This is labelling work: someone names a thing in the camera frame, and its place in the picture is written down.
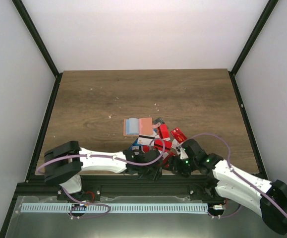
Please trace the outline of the pink card holder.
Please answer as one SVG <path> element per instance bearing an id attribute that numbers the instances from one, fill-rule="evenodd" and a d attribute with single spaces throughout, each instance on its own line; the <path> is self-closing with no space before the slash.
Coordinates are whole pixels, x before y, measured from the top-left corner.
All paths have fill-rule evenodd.
<path id="1" fill-rule="evenodd" d="M 123 121 L 123 135 L 152 135 L 154 132 L 152 118 L 128 118 Z"/>

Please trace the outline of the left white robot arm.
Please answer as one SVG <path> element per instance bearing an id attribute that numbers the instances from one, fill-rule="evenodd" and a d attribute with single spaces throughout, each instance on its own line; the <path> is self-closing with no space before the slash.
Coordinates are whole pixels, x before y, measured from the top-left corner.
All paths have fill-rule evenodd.
<path id="1" fill-rule="evenodd" d="M 119 152 L 99 152 L 69 141 L 44 155 L 44 163 L 36 172 L 44 175 L 45 183 L 59 185 L 74 200 L 86 194 L 80 172 L 108 171 L 115 174 L 138 174 L 156 179 L 162 173 L 165 143 L 157 138 L 148 145 L 148 151 L 126 149 Z"/>

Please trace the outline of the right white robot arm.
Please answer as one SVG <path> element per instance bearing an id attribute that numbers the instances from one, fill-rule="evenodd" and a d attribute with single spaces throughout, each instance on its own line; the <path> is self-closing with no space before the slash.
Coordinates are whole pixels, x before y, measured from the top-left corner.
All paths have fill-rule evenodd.
<path id="1" fill-rule="evenodd" d="M 193 171 L 208 176 L 212 182 L 205 186 L 205 195 L 212 200 L 223 197 L 259 215 L 274 232 L 287 233 L 287 184 L 269 181 L 249 174 L 229 160 L 208 154 L 194 139 L 179 147 L 177 155 L 169 156 L 164 166 L 173 174 L 189 177 Z"/>

